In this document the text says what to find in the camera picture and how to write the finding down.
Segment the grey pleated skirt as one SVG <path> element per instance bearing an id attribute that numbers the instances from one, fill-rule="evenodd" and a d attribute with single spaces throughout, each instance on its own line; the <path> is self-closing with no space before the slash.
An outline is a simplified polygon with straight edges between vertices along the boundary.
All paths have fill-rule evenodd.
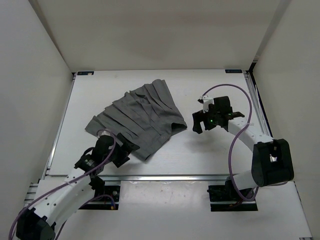
<path id="1" fill-rule="evenodd" d="M 123 97 L 105 107 L 92 117 L 85 131 L 96 135 L 107 129 L 113 134 L 122 134 L 139 148 L 134 155 L 147 160 L 172 136 L 187 129 L 187 124 L 175 105 L 165 80 L 125 92 Z"/>

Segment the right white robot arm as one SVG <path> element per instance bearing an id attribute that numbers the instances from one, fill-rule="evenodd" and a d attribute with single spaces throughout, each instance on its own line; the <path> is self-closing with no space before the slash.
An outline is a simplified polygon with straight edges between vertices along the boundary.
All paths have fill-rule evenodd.
<path id="1" fill-rule="evenodd" d="M 243 173 L 229 174 L 224 193 L 230 200 L 252 198 L 253 189 L 277 186 L 293 180 L 294 168 L 289 143 L 275 139 L 256 128 L 239 111 L 233 111 L 228 96 L 198 99 L 202 109 L 193 113 L 192 130 L 197 134 L 219 126 L 234 135 L 252 152 L 251 168 Z"/>

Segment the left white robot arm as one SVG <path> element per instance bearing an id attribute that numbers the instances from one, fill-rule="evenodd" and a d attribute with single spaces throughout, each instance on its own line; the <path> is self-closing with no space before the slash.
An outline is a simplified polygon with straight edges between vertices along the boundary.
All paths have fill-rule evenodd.
<path id="1" fill-rule="evenodd" d="M 20 211 L 8 238 L 56 240 L 60 234 L 56 227 L 63 227 L 82 206 L 103 198 L 115 205 L 113 197 L 105 194 L 105 182 L 99 174 L 109 163 L 119 168 L 130 159 L 130 153 L 138 149 L 138 145 L 122 134 L 102 130 L 95 146 L 84 151 L 61 185 L 34 199 Z"/>

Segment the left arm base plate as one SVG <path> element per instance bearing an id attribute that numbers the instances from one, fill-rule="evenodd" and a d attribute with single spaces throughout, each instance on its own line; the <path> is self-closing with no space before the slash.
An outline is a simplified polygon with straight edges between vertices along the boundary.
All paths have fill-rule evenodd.
<path id="1" fill-rule="evenodd" d="M 94 191 L 93 198 L 81 206 L 80 210 L 113 211 L 119 209 L 120 182 L 106 182 L 103 188 Z"/>

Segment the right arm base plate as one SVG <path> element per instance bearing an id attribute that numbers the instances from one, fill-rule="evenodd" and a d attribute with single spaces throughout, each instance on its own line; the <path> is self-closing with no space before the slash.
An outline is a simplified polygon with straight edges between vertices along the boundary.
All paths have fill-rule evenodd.
<path id="1" fill-rule="evenodd" d="M 256 212 L 258 206 L 255 201 L 244 201 L 237 193 L 222 184 L 209 185 L 207 192 L 209 194 L 211 212 Z"/>

